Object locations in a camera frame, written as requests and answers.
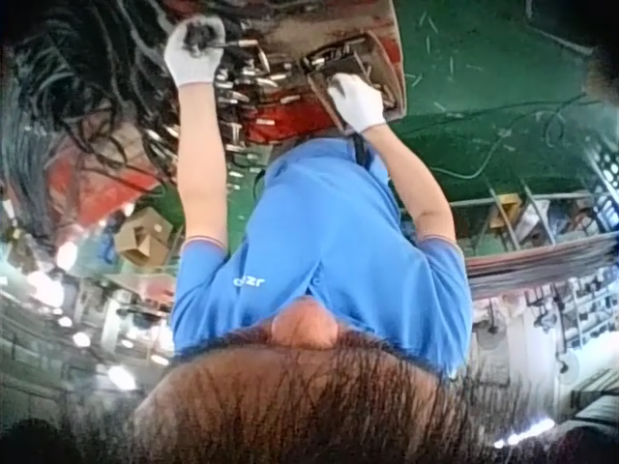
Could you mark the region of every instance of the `metal pipe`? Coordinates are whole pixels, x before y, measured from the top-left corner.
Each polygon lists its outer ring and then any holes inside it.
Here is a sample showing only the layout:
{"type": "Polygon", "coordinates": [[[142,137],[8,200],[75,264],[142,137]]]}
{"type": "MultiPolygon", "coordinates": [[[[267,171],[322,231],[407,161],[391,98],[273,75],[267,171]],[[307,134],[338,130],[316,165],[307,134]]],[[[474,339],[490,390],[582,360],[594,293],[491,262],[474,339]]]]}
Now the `metal pipe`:
{"type": "Polygon", "coordinates": [[[533,209],[535,210],[535,213],[540,217],[540,221],[542,222],[542,228],[544,229],[546,235],[548,236],[550,243],[553,245],[556,245],[556,240],[554,240],[554,235],[552,235],[552,231],[550,230],[550,226],[548,225],[547,216],[542,214],[542,211],[540,210],[540,207],[535,201],[535,197],[533,196],[533,193],[531,192],[531,189],[529,188],[529,186],[527,186],[526,183],[522,179],[520,179],[520,183],[524,187],[524,193],[526,194],[527,198],[531,202],[531,205],[533,205],[533,209]]]}
{"type": "Polygon", "coordinates": [[[512,227],[512,223],[510,222],[510,218],[507,216],[507,213],[505,212],[505,209],[503,208],[503,205],[501,204],[501,200],[499,200],[499,197],[496,195],[496,192],[494,191],[494,188],[492,188],[491,186],[488,186],[487,189],[490,192],[490,195],[492,195],[492,199],[494,200],[494,204],[496,205],[496,207],[499,210],[499,214],[501,215],[501,217],[505,221],[505,226],[507,227],[508,235],[510,236],[510,240],[512,241],[512,246],[516,250],[519,250],[520,249],[520,244],[518,243],[518,240],[516,238],[516,232],[514,232],[514,228],[512,227]]]}
{"type": "Polygon", "coordinates": [[[580,327],[580,318],[578,317],[578,296],[576,295],[576,291],[574,290],[574,279],[571,278],[568,280],[568,285],[570,285],[570,293],[572,293],[572,301],[575,306],[575,319],[576,319],[576,329],[578,330],[578,346],[582,348],[582,328],[580,327]]]}
{"type": "Polygon", "coordinates": [[[536,200],[577,200],[580,198],[596,198],[599,196],[608,196],[608,193],[593,193],[591,191],[584,191],[584,192],[569,192],[569,193],[548,193],[548,194],[543,194],[543,195],[538,195],[535,194],[533,195],[533,198],[535,198],[536,200]]]}
{"type": "Polygon", "coordinates": [[[466,208],[468,206],[484,206],[494,203],[493,198],[475,198],[472,200],[451,201],[449,206],[452,208],[466,208]]]}

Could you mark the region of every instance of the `ceiling light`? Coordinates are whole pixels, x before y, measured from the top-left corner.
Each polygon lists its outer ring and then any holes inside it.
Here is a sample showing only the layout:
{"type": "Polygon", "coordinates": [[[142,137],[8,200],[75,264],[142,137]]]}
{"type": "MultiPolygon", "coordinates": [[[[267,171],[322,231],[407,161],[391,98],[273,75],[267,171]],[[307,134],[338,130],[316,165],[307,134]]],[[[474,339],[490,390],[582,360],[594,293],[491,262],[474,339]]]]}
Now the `ceiling light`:
{"type": "Polygon", "coordinates": [[[160,355],[152,355],[151,356],[151,361],[153,363],[157,363],[157,364],[161,364],[161,365],[169,365],[170,361],[168,358],[164,358],[163,356],[160,355]]]}
{"type": "Polygon", "coordinates": [[[77,261],[78,247],[73,242],[65,242],[58,247],[56,253],[56,266],[63,271],[68,271],[77,261]]]}
{"type": "Polygon", "coordinates": [[[58,319],[58,325],[60,327],[70,327],[74,324],[74,321],[71,320],[70,317],[67,316],[62,316],[60,319],[58,319]]]}
{"type": "Polygon", "coordinates": [[[107,371],[107,377],[114,384],[118,390],[128,392],[135,390],[137,385],[135,384],[135,378],[133,375],[122,365],[114,365],[107,371]]]}
{"type": "Polygon", "coordinates": [[[73,339],[75,346],[79,348],[88,348],[90,346],[90,336],[88,336],[88,333],[75,333],[73,339]]]}
{"type": "Polygon", "coordinates": [[[125,203],[123,205],[123,213],[127,218],[133,214],[133,211],[135,211],[134,203],[125,203]]]}
{"type": "Polygon", "coordinates": [[[159,332],[159,346],[166,352],[174,351],[174,335],[167,324],[162,324],[162,329],[159,332]]]}
{"type": "Polygon", "coordinates": [[[125,336],[127,338],[131,339],[131,340],[135,340],[135,339],[137,339],[138,335],[139,335],[139,330],[137,329],[137,327],[136,326],[131,326],[127,330],[127,334],[125,336]]]}
{"type": "Polygon", "coordinates": [[[33,298],[44,305],[59,307],[65,301],[65,289],[62,283],[52,280],[43,271],[35,271],[26,277],[28,283],[35,287],[33,298]]]}
{"type": "Polygon", "coordinates": [[[548,430],[552,429],[554,426],[555,422],[552,419],[540,420],[539,422],[529,427],[528,430],[522,433],[513,433],[509,436],[507,440],[499,440],[497,442],[494,442],[494,447],[498,450],[504,448],[506,445],[514,447],[522,440],[537,437],[539,435],[542,435],[543,433],[548,432],[548,430]]]}

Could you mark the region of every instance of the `cable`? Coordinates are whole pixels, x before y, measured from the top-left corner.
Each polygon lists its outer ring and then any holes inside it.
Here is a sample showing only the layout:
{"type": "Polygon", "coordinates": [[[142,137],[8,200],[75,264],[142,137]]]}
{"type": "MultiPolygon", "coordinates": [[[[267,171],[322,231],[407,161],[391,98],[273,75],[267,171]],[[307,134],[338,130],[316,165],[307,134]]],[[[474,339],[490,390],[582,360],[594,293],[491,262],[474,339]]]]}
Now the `cable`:
{"type": "MultiPolygon", "coordinates": [[[[543,129],[543,140],[545,141],[546,145],[548,147],[554,147],[554,145],[558,142],[560,142],[564,135],[565,135],[565,122],[563,120],[562,117],[562,112],[564,110],[566,110],[567,108],[569,108],[570,106],[580,102],[582,99],[584,99],[586,97],[585,94],[579,94],[571,99],[568,99],[566,101],[563,101],[561,104],[558,105],[558,107],[554,110],[554,111],[548,111],[548,110],[543,110],[543,109],[536,109],[536,110],[532,110],[532,111],[528,111],[524,114],[518,115],[516,116],[508,125],[507,131],[505,133],[511,133],[512,129],[514,128],[514,126],[519,123],[520,121],[528,118],[529,116],[532,115],[538,115],[538,114],[542,114],[544,112],[550,112],[551,115],[548,118],[548,120],[545,122],[544,124],[544,129],[543,129]],[[550,141],[550,129],[552,127],[552,125],[559,125],[560,131],[559,131],[559,135],[556,137],[556,140],[554,142],[550,141]]],[[[581,103],[581,105],[589,105],[589,104],[598,104],[600,103],[599,101],[588,101],[586,103],[581,103]]],[[[487,110],[487,112],[493,112],[496,111],[498,108],[492,108],[490,110],[487,110]]],[[[476,113],[473,117],[479,117],[482,114],[485,113],[481,113],[478,112],[476,113]]],[[[456,120],[451,120],[449,121],[450,123],[455,123],[455,122],[459,122],[462,121],[463,119],[456,119],[456,120]]],[[[497,152],[497,150],[500,148],[502,142],[504,141],[504,139],[507,138],[506,135],[503,134],[499,134],[496,139],[494,140],[494,142],[492,143],[492,145],[490,146],[490,149],[488,150],[486,156],[484,157],[484,161],[482,162],[482,164],[480,165],[479,168],[477,168],[474,172],[472,172],[471,174],[462,174],[462,173],[457,173],[454,171],[451,171],[449,169],[445,169],[442,167],[436,167],[436,166],[430,166],[429,170],[432,172],[437,172],[439,174],[444,174],[446,176],[450,176],[456,179],[460,179],[462,181],[472,181],[477,179],[478,177],[480,177],[484,171],[486,170],[487,166],[489,165],[490,161],[492,160],[492,157],[494,156],[494,154],[497,152]]]]}

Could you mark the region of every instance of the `cardboard box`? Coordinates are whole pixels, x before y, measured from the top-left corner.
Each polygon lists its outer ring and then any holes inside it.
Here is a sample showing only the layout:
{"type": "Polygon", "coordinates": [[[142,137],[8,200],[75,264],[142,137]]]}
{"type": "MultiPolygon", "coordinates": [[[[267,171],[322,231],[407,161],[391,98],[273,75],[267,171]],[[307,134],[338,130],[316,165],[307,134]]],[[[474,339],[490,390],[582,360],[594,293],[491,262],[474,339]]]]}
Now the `cardboard box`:
{"type": "Polygon", "coordinates": [[[129,217],[114,236],[118,254],[140,268],[162,266],[169,253],[172,224],[152,208],[129,217]]]}
{"type": "MultiPolygon", "coordinates": [[[[507,193],[504,195],[498,195],[499,201],[501,205],[503,205],[503,209],[507,214],[508,219],[511,224],[516,222],[518,215],[520,214],[520,207],[522,206],[522,200],[517,193],[507,193]]],[[[498,208],[494,208],[492,211],[492,216],[490,218],[490,229],[502,229],[506,226],[505,220],[499,213],[498,208]]]]}

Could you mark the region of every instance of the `hand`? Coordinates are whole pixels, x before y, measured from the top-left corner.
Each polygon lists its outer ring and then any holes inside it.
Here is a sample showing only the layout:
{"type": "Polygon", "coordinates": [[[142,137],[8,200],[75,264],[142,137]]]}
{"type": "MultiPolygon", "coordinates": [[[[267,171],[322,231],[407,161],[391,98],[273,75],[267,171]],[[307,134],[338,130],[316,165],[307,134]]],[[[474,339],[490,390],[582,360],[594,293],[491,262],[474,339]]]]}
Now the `hand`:
{"type": "Polygon", "coordinates": [[[163,54],[176,87],[179,88],[187,84],[213,83],[223,55],[222,47],[209,47],[200,56],[191,56],[185,49],[187,26],[190,23],[210,26],[215,33],[214,42],[225,43],[225,28],[217,16],[196,15],[179,23],[168,38],[163,54]]]}
{"type": "Polygon", "coordinates": [[[382,95],[358,75],[334,75],[328,91],[339,115],[355,132],[386,124],[382,95]]]}

